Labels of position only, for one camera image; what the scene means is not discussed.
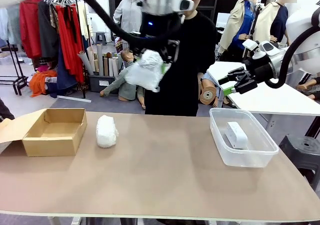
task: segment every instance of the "black cable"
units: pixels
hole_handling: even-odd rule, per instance
[[[286,51],[283,61],[280,68],[280,74],[279,74],[279,80],[277,83],[273,83],[272,81],[268,80],[265,83],[273,89],[278,89],[281,86],[283,86],[286,82],[289,63],[291,61],[291,58],[295,54],[295,51],[299,48],[299,46],[311,35],[317,33],[320,31],[320,27],[318,26],[312,26],[308,30],[304,31],[300,36],[294,40],[294,42],[289,46],[288,50]]]
[[[100,6],[100,4],[96,0],[84,0],[95,12],[98,16],[105,22],[108,28],[117,34],[123,40],[133,43],[135,46],[139,47],[154,47],[155,45],[167,44],[168,40],[172,38],[172,35],[175,34],[181,27],[181,19],[180,16],[175,13],[172,15],[172,24],[173,27],[165,34],[162,34],[157,37],[152,38],[142,38],[133,36],[124,30],[122,30],[117,24],[114,23],[113,19],[105,12],[105,10]]]

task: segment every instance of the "beige jacket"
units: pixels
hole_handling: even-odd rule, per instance
[[[222,54],[228,49],[235,35],[239,32],[245,17],[245,1],[238,0],[230,12],[228,22],[220,40],[218,53]]]
[[[278,14],[279,8],[280,5],[278,3],[271,2],[261,11],[255,25],[253,34],[254,41],[259,41],[260,43],[263,41],[270,41],[271,25]]]

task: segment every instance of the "white bubble-wrapped object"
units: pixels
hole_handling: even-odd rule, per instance
[[[114,118],[103,115],[96,125],[96,143],[101,148],[109,148],[117,143],[119,133]]]
[[[138,85],[153,92],[159,92],[159,82],[170,65],[164,64],[158,52],[146,50],[139,61],[131,65],[125,75],[128,84]]]

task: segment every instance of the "blue shirt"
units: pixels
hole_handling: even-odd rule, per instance
[[[254,12],[251,11],[251,4],[249,1],[244,0],[244,18],[243,23],[238,31],[238,33],[235,35],[235,37],[232,40],[231,45],[234,47],[238,47],[242,50],[245,49],[245,47],[242,45],[244,43],[244,40],[239,40],[240,34],[249,34],[252,22],[255,19]]]

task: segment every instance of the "cardboard box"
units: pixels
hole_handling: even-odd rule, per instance
[[[3,125],[0,144],[22,140],[28,157],[74,156],[85,132],[87,117],[82,108],[42,109]]]

